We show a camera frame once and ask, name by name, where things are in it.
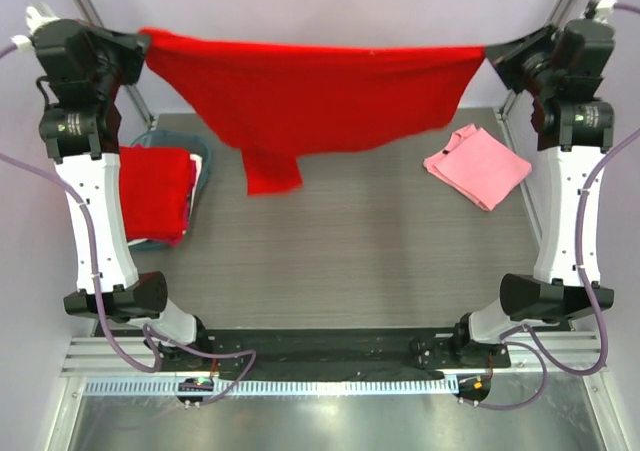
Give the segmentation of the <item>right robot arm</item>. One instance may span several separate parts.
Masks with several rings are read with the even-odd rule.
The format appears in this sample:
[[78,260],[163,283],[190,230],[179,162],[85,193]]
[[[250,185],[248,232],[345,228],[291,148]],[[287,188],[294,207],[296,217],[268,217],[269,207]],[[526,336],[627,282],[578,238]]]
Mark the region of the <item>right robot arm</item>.
[[613,304],[613,290],[600,284],[596,233],[599,164],[613,146],[615,114],[595,93],[614,47],[613,27],[579,18],[484,49],[503,84],[533,98],[546,197],[532,274],[505,275],[498,300],[454,327],[449,348],[462,366],[500,353],[500,337],[510,329],[564,325],[593,314],[595,305]]

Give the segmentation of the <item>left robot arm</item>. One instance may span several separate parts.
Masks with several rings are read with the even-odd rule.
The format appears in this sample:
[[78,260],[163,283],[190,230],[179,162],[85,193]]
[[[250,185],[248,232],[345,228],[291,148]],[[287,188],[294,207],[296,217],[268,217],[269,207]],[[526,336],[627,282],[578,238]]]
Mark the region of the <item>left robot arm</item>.
[[149,326],[180,343],[177,358],[188,369],[205,368],[212,346],[198,337],[201,322],[169,299],[162,273],[138,272],[125,237],[115,98],[137,82],[149,38],[53,19],[33,30],[31,42],[44,70],[39,82],[57,99],[45,105],[39,134],[65,189],[76,245],[66,313]]

